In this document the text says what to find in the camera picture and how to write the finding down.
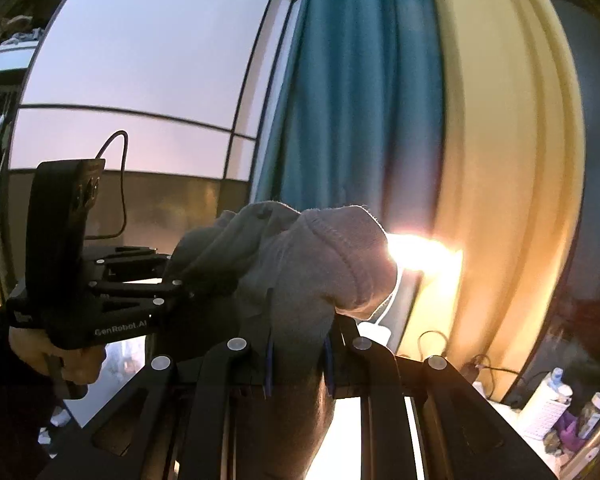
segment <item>gray cloth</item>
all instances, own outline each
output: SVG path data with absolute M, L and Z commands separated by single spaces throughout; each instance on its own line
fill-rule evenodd
M 150 357 L 202 355 L 248 319 L 269 316 L 274 393 L 238 406 L 238 478 L 302 479 L 333 416 L 318 369 L 324 339 L 336 310 L 367 319 L 394 289 L 386 236 L 358 206 L 300 214 L 262 202 L 188 233 L 165 279 L 193 286 L 227 272 L 237 277 L 234 293 L 182 308 L 148 343 Z

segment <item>round metal screw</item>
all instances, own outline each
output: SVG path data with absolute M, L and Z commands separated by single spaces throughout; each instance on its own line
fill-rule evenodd
M 446 359 L 439 355 L 432 355 L 427 359 L 427 363 L 434 370 L 444 370 L 446 368 Z
M 358 350 L 369 350 L 371 348 L 371 339 L 368 337 L 357 337 L 352 342 L 353 348 Z
M 171 359 L 166 355 L 158 355 L 151 361 L 151 368 L 154 370 L 166 370 L 171 364 Z
M 241 337 L 234 337 L 233 339 L 229 339 L 226 343 L 226 347 L 229 350 L 233 350 L 237 352 L 238 350 L 242 350 L 247 347 L 247 342 Z

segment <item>white shelf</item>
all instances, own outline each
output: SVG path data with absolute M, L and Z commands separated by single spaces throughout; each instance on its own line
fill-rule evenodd
M 0 45 L 0 72 L 26 70 L 31 63 L 37 41 L 22 41 L 18 44 Z

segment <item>white bottle cap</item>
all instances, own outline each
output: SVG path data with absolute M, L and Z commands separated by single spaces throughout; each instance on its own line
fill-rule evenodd
M 573 390 L 568 384 L 561 384 L 558 386 L 558 393 L 565 397 L 571 397 L 573 395 Z
M 595 395 L 591 398 L 591 402 L 593 402 L 593 405 L 600 410 L 600 392 L 595 393 Z

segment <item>bright lamp light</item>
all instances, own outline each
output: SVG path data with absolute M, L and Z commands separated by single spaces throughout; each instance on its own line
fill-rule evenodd
M 437 240 L 390 233 L 386 238 L 389 241 L 389 254 L 401 269 L 437 274 L 448 266 L 453 257 L 453 253 Z

